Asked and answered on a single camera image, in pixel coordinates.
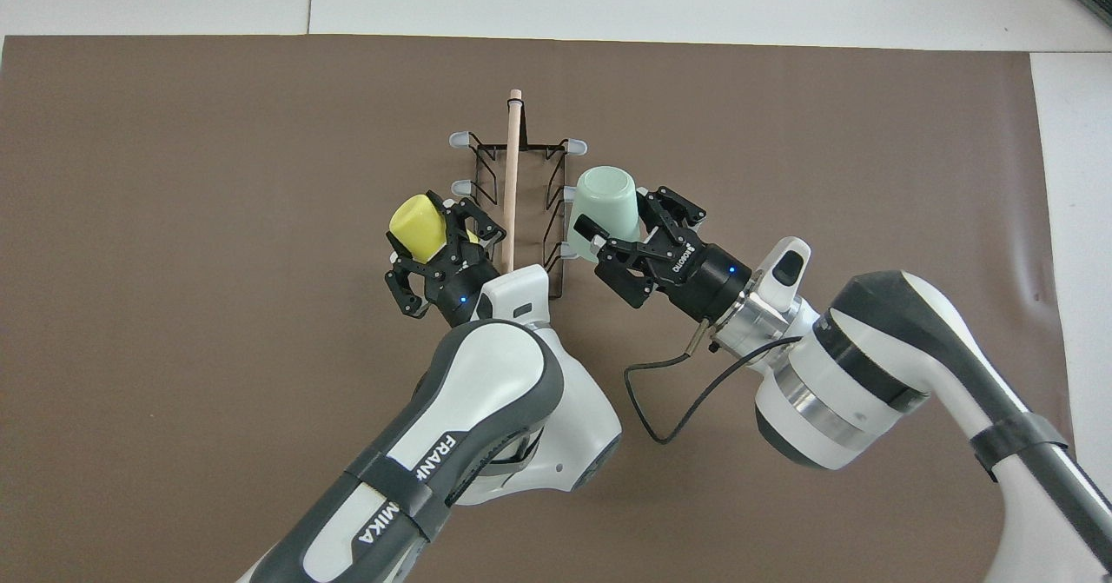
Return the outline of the brown table mat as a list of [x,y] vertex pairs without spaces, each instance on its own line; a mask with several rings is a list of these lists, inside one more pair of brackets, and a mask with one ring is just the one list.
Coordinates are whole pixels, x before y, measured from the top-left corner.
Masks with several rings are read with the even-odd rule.
[[[1024,53],[368,36],[8,37],[0,65],[0,583],[229,583],[401,408],[447,329],[385,231],[505,139],[674,186],[801,290],[902,268],[1071,433]],[[553,325],[624,437],[573,494],[461,507],[407,583],[980,583],[1002,501],[940,401],[845,470],[784,460],[734,374],[671,446],[622,369],[694,322],[570,261]]]

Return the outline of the yellow plastic cup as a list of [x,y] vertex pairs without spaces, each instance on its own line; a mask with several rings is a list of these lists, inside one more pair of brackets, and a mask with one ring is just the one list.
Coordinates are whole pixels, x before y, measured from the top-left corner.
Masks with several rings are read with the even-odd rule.
[[447,243],[444,210],[441,202],[433,202],[427,195],[414,195],[394,211],[388,233],[415,260],[429,261]]

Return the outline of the pale green plastic cup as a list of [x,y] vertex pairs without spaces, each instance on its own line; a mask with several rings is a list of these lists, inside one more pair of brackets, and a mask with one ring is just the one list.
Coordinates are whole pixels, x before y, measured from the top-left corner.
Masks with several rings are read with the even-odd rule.
[[594,167],[580,175],[576,184],[567,230],[568,243],[572,251],[580,258],[590,263],[599,261],[590,251],[588,239],[573,229],[580,215],[587,215],[610,238],[628,243],[639,243],[642,239],[636,186],[623,169],[613,166]]

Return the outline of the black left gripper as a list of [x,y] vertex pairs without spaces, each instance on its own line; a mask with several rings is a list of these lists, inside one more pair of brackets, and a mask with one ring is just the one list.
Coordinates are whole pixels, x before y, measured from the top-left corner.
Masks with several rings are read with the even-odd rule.
[[[506,237],[500,224],[473,199],[445,204],[441,217],[446,224],[446,243],[451,247],[467,240],[468,233],[474,233],[485,247],[502,243]],[[461,255],[453,255],[445,245],[431,258],[431,266],[413,257],[393,257],[393,269],[386,273],[385,281],[400,312],[420,319],[431,303],[451,327],[470,322],[485,283],[500,277],[480,245],[464,243]],[[421,293],[413,290],[410,275],[420,275],[424,279]]]

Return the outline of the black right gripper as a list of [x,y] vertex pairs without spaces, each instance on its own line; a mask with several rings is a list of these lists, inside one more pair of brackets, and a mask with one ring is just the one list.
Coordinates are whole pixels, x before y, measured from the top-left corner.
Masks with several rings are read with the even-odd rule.
[[637,188],[637,213],[647,233],[642,243],[617,238],[599,223],[573,223],[573,231],[587,240],[596,255],[596,277],[632,308],[639,308],[656,287],[644,268],[641,275],[635,271],[637,263],[647,260],[645,247],[684,245],[681,253],[664,261],[657,290],[694,322],[719,322],[738,302],[753,270],[719,245],[699,239],[706,211],[674,189]]

